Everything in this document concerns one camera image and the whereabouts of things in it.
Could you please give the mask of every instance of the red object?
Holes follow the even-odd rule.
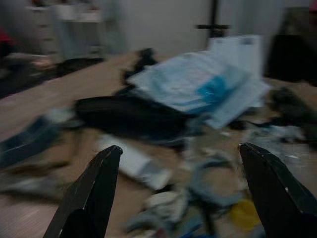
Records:
[[[12,39],[0,30],[0,42],[11,43]]]

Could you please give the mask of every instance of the yellow object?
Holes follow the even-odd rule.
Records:
[[[230,211],[233,223],[241,230],[248,232],[260,223],[256,208],[251,200],[242,199]]]

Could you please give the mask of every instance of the clutter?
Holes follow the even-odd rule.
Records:
[[[0,168],[5,168],[36,155],[59,135],[59,129],[44,117],[37,118],[21,133],[0,143]]]
[[[172,172],[162,168],[142,151],[111,135],[102,135],[99,138],[99,151],[110,145],[118,145],[124,151],[119,164],[120,172],[153,190],[162,189],[169,182]]]
[[[317,148],[317,112],[309,108],[287,88],[272,93],[270,106],[273,110],[281,113],[281,121],[284,125],[300,126],[309,145]]]
[[[262,105],[260,98],[270,87],[261,80],[259,36],[217,38],[215,42],[209,51],[149,66],[127,81],[140,98],[188,114],[212,112],[207,124],[222,128],[249,107]],[[236,58],[227,50],[230,47]]]
[[[257,210],[252,201],[242,199],[238,201],[230,210],[233,223],[243,231],[251,231],[260,223]]]
[[[144,203],[146,210],[173,224],[180,222],[187,206],[188,195],[184,189],[154,194]]]
[[[203,221],[200,216],[193,217],[188,221],[180,224],[182,231],[179,238],[191,238],[193,237],[193,232],[198,230],[203,225]]]
[[[128,84],[127,79],[134,74],[137,74],[144,70],[144,68],[148,65],[154,65],[157,63],[155,59],[153,59],[153,50],[151,48],[143,49],[138,52],[140,59],[135,63],[133,71],[124,71],[123,73],[123,84]]]
[[[63,197],[63,190],[61,188],[61,182],[53,175],[0,175],[0,193],[14,193],[51,200],[61,200]]]
[[[186,137],[184,139],[183,163],[181,167],[187,170],[193,168],[193,163],[197,158],[197,136],[203,134],[202,125],[209,118],[209,115],[202,114],[187,121]]]
[[[166,60],[128,79],[152,100],[189,114],[213,111],[248,75],[209,52]]]
[[[130,218],[130,220],[124,224],[123,228],[127,233],[129,233],[133,230],[144,227],[161,231],[164,238],[172,237],[171,228],[168,223],[150,212],[142,212]]]
[[[202,177],[205,170],[210,167],[230,167],[230,162],[220,154],[216,154],[200,162],[193,171],[189,183],[189,190],[194,197],[219,208],[231,206],[243,198],[241,193],[222,196],[208,189],[206,184],[203,183]]]
[[[255,126],[251,124],[243,139],[243,141],[269,150],[285,163],[287,162],[287,153],[282,142],[294,143],[295,141],[304,140],[301,129],[297,126]]]
[[[170,147],[183,144],[186,122],[191,118],[165,106],[124,96],[81,99],[75,110],[88,126]]]

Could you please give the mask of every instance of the dark rug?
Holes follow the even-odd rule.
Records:
[[[37,71],[31,61],[11,59],[7,66],[9,74],[0,79],[0,99],[37,86],[45,81],[65,76],[80,69],[100,63],[104,59],[69,59],[45,73]]]

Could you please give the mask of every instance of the black bag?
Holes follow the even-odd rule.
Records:
[[[267,61],[267,77],[289,82],[316,81],[316,53],[300,36],[277,35],[273,39]]]
[[[181,143],[186,121],[192,117],[152,101],[127,96],[81,99],[76,102],[75,110],[88,126],[166,146]]]

